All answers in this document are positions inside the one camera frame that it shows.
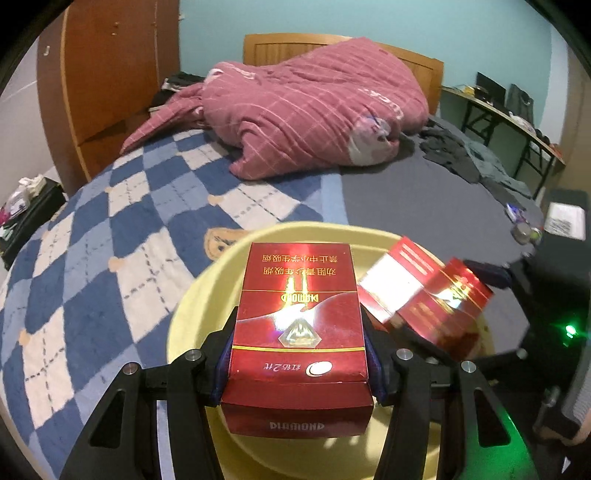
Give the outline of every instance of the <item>pink blanket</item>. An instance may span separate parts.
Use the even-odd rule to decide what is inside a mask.
[[[427,115],[410,69],[355,38],[272,66],[218,63],[204,83],[173,96],[134,132],[122,153],[163,128],[211,127],[243,149],[230,171],[255,180],[392,160],[400,132],[418,132]]]

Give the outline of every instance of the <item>black bag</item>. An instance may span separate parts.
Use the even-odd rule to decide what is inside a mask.
[[[513,115],[520,116],[534,127],[534,99],[515,83],[509,88],[506,107]]]
[[[45,180],[46,185],[41,189],[39,195],[31,200],[29,208],[7,223],[6,226],[16,224],[8,241],[0,238],[0,257],[4,261],[6,270],[10,269],[21,248],[25,246],[37,229],[51,220],[51,217],[66,202],[61,185],[48,178]]]

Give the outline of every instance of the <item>yellow plastic basin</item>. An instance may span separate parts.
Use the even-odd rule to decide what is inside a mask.
[[[245,236],[195,280],[172,319],[167,356],[172,362],[206,336],[223,327],[238,305],[252,242],[341,242],[351,246],[355,274],[360,278],[400,236],[361,227],[318,222],[281,223]],[[483,318],[478,321],[481,352],[493,353]],[[213,441],[228,480],[369,480],[384,446],[392,409],[376,406],[365,434],[318,440],[264,439],[230,434],[220,408],[208,408]],[[431,424],[425,479],[435,478],[440,428]]]

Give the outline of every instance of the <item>light blue wall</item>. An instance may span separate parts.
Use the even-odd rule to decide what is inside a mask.
[[[249,33],[366,36],[445,63],[445,85],[480,71],[534,98],[542,118],[550,75],[550,24],[525,0],[181,0],[181,66],[205,75],[242,60]]]

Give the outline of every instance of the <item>wooden wardrobe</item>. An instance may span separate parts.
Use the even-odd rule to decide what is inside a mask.
[[[178,70],[178,0],[74,0],[43,31],[41,119],[68,194],[116,160]]]

